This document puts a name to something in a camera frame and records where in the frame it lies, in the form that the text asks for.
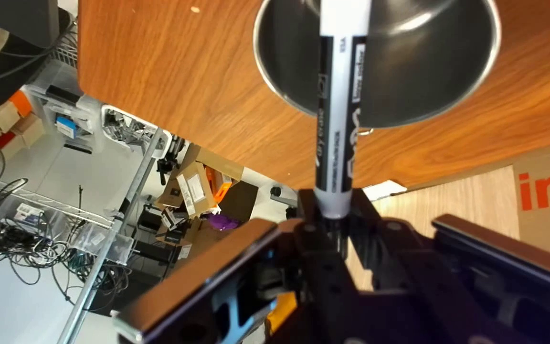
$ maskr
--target purple object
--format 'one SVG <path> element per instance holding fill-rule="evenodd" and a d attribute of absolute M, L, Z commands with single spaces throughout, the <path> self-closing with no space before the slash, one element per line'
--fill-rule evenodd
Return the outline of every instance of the purple object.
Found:
<path fill-rule="evenodd" d="M 231 232 L 235 228 L 239 228 L 239 224 L 225 216 L 225 214 L 212 214 L 208 220 L 206 220 L 216 232 Z"/>

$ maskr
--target yellow component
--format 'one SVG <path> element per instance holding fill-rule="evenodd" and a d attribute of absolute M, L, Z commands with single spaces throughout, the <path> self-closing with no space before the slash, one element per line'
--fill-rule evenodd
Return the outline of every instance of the yellow component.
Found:
<path fill-rule="evenodd" d="M 286 293 L 277 297 L 275 310 L 267 316 L 269 335 L 273 335 L 296 310 L 296 295 Z"/>

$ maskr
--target metal bowl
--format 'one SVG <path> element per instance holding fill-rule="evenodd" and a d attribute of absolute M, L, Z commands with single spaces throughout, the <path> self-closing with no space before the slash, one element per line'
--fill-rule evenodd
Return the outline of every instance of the metal bowl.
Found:
<path fill-rule="evenodd" d="M 445 113 L 483 82 L 498 48 L 493 0 L 372 0 L 361 125 L 386 128 Z M 317 113 L 317 0 L 265 0 L 254 56 L 275 94 Z"/>

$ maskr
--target wooden table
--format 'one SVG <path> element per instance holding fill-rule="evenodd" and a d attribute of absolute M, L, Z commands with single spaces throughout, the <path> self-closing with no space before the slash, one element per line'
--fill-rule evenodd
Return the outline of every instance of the wooden table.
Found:
<path fill-rule="evenodd" d="M 497 0 L 485 84 L 434 121 L 359 142 L 357 186 L 411 188 L 550 146 L 550 2 Z M 290 188 L 313 186 L 315 119 L 281 102 L 252 54 L 260 0 L 82 0 L 80 84 Z"/>

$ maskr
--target white pen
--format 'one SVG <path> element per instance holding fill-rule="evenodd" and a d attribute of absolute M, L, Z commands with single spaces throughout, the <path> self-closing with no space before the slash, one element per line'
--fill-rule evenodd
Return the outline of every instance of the white pen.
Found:
<path fill-rule="evenodd" d="M 370 0 L 323 0 L 315 199 L 323 218 L 349 214 Z"/>

